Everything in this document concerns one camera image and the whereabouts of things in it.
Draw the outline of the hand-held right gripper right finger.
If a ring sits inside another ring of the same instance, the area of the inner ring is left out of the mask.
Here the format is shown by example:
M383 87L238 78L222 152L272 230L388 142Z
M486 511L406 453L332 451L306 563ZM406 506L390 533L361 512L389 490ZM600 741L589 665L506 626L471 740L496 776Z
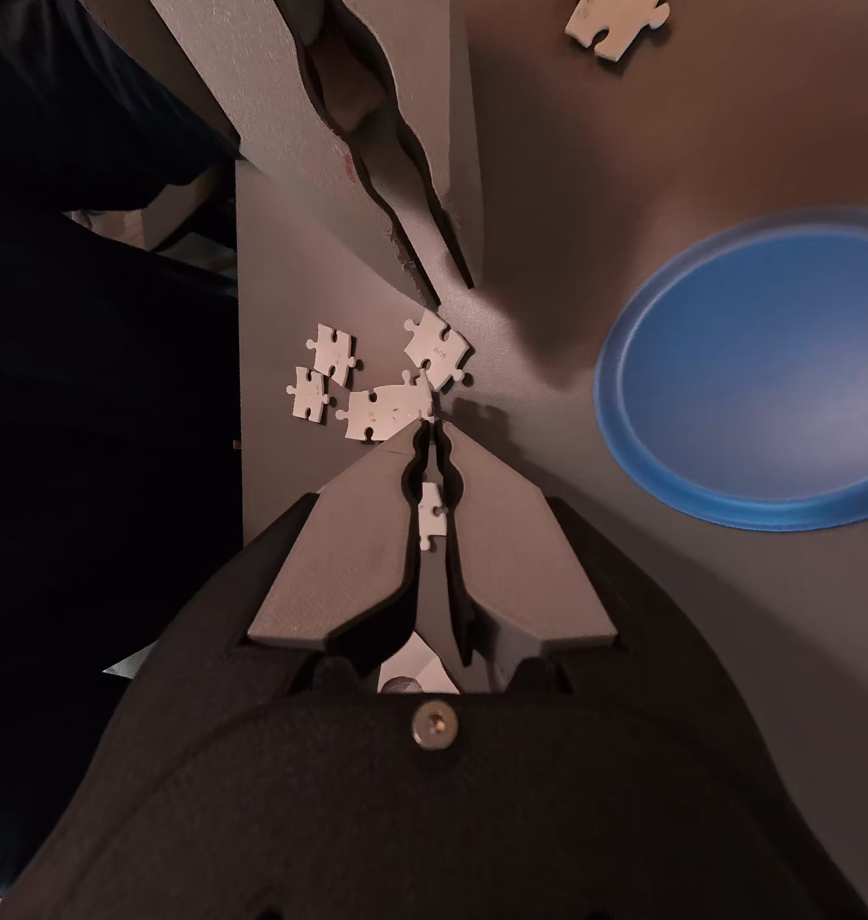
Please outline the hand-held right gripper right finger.
M435 429L451 629L505 689L523 661L618 636L543 491L455 424Z

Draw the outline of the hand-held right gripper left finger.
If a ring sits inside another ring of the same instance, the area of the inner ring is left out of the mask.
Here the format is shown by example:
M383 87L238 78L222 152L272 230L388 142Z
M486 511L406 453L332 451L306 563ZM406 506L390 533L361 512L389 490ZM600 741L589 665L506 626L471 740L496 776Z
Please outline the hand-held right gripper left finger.
M316 494L249 640L341 657L360 677L405 645L417 616L430 427L410 422Z

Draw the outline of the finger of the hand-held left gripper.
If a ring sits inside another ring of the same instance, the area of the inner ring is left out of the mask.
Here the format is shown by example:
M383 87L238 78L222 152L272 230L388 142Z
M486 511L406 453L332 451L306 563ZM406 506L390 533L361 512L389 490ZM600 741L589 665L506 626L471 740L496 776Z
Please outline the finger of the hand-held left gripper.
M153 1L241 140L276 180L383 281L416 303L437 294L359 155L324 118L298 43L275 2Z
M473 289L483 279L484 206L463 4L346 1L343 17L394 106L399 143Z

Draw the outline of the joined white puzzle pieces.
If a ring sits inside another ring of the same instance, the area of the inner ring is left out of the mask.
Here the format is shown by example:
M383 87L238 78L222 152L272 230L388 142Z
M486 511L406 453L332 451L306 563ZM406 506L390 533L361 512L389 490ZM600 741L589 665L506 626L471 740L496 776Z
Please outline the joined white puzzle pieces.
M415 420L434 422L426 371L419 370L417 376L404 371L400 385L351 393L348 408L336 409L336 420L347 421L345 437L361 443L383 443Z

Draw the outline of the white puzzle piece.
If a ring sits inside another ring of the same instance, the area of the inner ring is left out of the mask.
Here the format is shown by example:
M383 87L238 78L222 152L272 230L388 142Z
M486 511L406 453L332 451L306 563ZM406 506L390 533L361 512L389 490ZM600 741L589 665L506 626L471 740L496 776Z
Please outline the white puzzle piece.
M357 363L353 353L354 338L350 334L319 323L315 337L307 339L305 347L313 351L314 372L325 375L340 387L349 387L350 374Z
M324 374L298 365L295 368L295 382L286 386L286 393L292 399L293 418L315 424L324 423L325 408L331 398L326 392Z
M457 329L428 310L418 322L406 319L404 329L412 336L405 346L405 354L419 370L425 371L433 393L463 382L466 377L463 362L471 345Z
M642 29L659 29L670 4L658 1L579 1L565 33L597 57L618 62Z
M448 517L440 494L440 486L432 481L421 484L421 499L417 506L419 548L432 549L436 537L448 535Z

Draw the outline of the paper instruction leaflet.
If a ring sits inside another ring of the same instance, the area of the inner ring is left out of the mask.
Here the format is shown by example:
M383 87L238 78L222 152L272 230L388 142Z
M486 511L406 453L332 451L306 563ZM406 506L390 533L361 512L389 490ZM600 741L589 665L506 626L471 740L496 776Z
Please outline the paper instruction leaflet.
M451 681L439 656L417 632L382 662L378 693L421 693L457 695L460 689Z

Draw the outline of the blue plastic bowl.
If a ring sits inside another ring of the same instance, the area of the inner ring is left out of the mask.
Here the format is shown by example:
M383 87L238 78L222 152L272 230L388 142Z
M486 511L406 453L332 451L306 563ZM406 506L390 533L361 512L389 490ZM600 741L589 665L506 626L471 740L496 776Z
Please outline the blue plastic bowl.
M593 404L619 466L677 512L868 520L868 208L768 214L670 259L613 322Z

